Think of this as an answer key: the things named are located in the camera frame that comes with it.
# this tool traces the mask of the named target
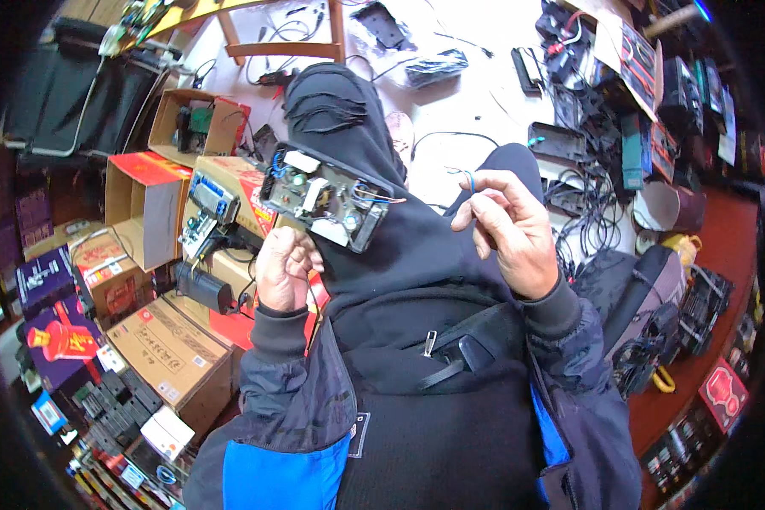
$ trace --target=capacitor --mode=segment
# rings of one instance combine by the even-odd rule
[[[346,215],[343,218],[343,227],[345,227],[349,232],[354,232],[354,230],[357,228],[357,223],[359,222],[360,219],[355,215]]]

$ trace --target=man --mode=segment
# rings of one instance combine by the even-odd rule
[[[556,265],[530,151],[497,148],[439,216],[408,193],[370,83],[314,65],[286,110],[291,140],[407,201],[360,255],[270,232],[244,411],[201,447],[187,507],[637,508],[628,409]],[[304,354],[310,269],[332,299]]]

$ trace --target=circuit board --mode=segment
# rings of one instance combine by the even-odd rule
[[[388,206],[398,203],[391,195],[390,186],[292,144],[278,144],[261,189],[267,207],[356,253],[366,250]]]

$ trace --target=man's right hand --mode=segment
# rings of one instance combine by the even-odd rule
[[[303,308],[311,269],[323,272],[323,257],[306,233],[291,227],[270,230],[255,262],[258,300],[278,312]]]
[[[520,179],[508,170],[479,170],[476,189],[450,224],[455,232],[476,220],[473,242],[481,260],[497,250],[499,269],[510,289],[526,300],[540,300],[558,282],[558,263],[550,216]],[[470,181],[459,184],[470,189]]]

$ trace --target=pink shoe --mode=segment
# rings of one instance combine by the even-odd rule
[[[404,112],[391,112],[385,117],[388,132],[394,142],[394,150],[405,165],[405,188],[408,189],[408,172],[411,170],[411,148],[414,147],[414,124]]]

